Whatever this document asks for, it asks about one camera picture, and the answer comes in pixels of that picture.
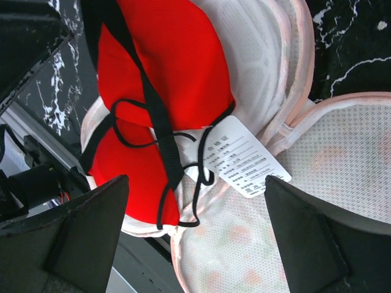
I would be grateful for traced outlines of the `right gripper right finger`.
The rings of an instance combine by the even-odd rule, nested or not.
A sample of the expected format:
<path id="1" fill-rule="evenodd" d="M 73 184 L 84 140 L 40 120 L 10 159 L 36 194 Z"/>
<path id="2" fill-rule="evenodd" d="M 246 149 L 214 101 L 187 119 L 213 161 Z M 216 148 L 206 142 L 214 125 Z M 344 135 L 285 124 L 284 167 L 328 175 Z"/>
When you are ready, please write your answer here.
<path id="1" fill-rule="evenodd" d="M 390 225 L 275 176 L 265 200 L 290 292 L 390 292 Z"/>

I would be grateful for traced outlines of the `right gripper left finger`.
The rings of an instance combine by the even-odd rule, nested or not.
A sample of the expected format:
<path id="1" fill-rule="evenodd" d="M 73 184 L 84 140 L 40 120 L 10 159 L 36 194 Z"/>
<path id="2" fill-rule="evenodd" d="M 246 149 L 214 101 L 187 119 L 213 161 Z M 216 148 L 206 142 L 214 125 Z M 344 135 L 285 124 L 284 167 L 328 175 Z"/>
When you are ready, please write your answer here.
<path id="1" fill-rule="evenodd" d="M 105 292 L 128 201 L 120 175 L 56 208 L 1 223 L 1 292 Z"/>

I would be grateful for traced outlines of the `red bra with black straps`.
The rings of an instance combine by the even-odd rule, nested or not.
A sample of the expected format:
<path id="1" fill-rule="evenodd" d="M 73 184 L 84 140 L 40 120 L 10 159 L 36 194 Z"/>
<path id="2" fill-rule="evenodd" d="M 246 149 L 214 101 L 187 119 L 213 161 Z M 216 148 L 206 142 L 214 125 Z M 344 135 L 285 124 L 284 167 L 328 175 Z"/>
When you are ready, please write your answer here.
<path id="1" fill-rule="evenodd" d="M 81 11 L 100 94 L 82 121 L 81 166 L 91 188 L 129 177 L 123 232 L 165 234 L 181 223 L 175 139 L 210 130 L 240 101 L 221 41 L 191 1 L 82 1 Z"/>

